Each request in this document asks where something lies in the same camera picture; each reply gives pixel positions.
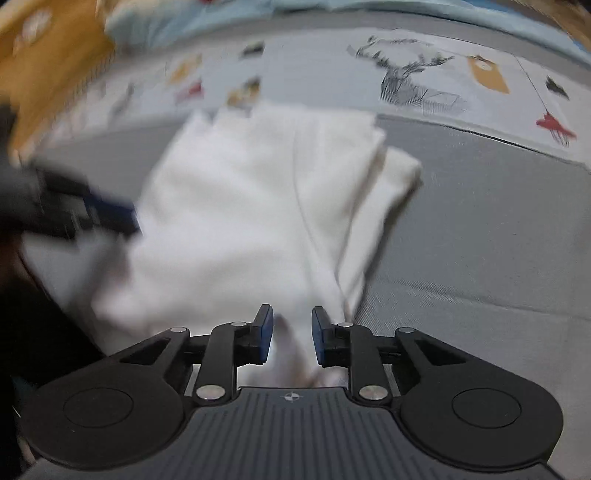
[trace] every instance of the deer print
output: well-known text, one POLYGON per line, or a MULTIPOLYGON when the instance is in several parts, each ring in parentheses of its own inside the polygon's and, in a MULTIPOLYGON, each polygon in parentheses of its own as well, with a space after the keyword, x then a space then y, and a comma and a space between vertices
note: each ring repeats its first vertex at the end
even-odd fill
POLYGON ((438 52, 430 61, 427 61, 423 54, 418 55, 416 61, 410 62, 405 66, 398 66, 382 55, 379 50, 370 55, 367 50, 378 44, 404 45, 417 43, 413 38, 402 38, 399 40, 383 40, 376 37, 370 37, 367 44, 357 51, 349 50, 356 58, 366 59, 374 62, 376 66, 386 70, 386 75, 382 80, 381 99, 399 106, 420 107, 424 114, 434 113, 459 113, 465 109, 466 102, 454 93, 441 92, 436 89, 424 87, 416 84, 411 79, 413 73, 425 71, 428 67, 443 65, 445 62, 454 58, 442 57, 438 52))

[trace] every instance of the white fabric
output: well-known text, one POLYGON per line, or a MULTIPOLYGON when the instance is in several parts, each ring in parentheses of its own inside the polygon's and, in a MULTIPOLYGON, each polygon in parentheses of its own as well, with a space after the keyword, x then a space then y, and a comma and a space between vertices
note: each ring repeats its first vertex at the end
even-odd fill
POLYGON ((384 217, 420 172, 374 122, 269 103, 213 122, 195 113, 144 187, 143 236, 95 298, 98 318, 137 340, 173 326, 203 335, 269 303, 269 360, 239 368, 239 383, 333 382, 316 362, 311 310, 335 323, 355 312, 384 217))

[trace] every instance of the folded white towel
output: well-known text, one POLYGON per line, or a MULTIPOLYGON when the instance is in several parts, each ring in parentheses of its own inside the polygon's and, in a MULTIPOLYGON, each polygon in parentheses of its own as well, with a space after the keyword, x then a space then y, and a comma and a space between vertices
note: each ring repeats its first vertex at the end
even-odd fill
POLYGON ((143 236, 95 298, 98 318, 137 340, 173 326, 204 335, 269 303, 269 360, 239 368, 239 384, 331 383, 319 374, 312 308, 335 323, 355 313, 384 217, 420 172, 384 147, 374 122, 268 103, 213 122, 195 113, 145 185, 143 236))

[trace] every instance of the gray bed sheet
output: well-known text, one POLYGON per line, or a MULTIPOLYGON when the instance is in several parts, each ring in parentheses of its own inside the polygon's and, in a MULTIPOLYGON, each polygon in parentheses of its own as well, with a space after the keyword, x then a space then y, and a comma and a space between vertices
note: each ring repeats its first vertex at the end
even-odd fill
MULTIPOLYGON (((381 118, 387 143, 423 162, 421 184, 392 212, 358 320, 403 325, 529 378, 564 411, 551 464, 591 477, 591 176, 577 165, 448 127, 381 118)), ((180 122, 47 151, 103 191, 137 198, 180 122)), ((27 255, 76 309, 112 250, 30 239, 27 255)))

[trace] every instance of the light blue blanket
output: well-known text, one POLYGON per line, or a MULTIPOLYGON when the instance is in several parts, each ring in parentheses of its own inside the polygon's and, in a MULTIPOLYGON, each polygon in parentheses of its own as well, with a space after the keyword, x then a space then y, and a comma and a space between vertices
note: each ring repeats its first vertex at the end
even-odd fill
MULTIPOLYGON (((482 0, 475 3, 483 5, 482 0)), ((500 5, 494 8, 496 4, 488 0, 484 4, 489 8, 463 0, 232 0, 210 5, 177 0, 161 4, 149 15, 135 11, 117 15, 107 21, 105 28, 117 45, 149 50, 244 20, 269 18, 274 13, 308 9, 397 11, 500 30, 591 66, 591 54, 566 33, 500 5)))

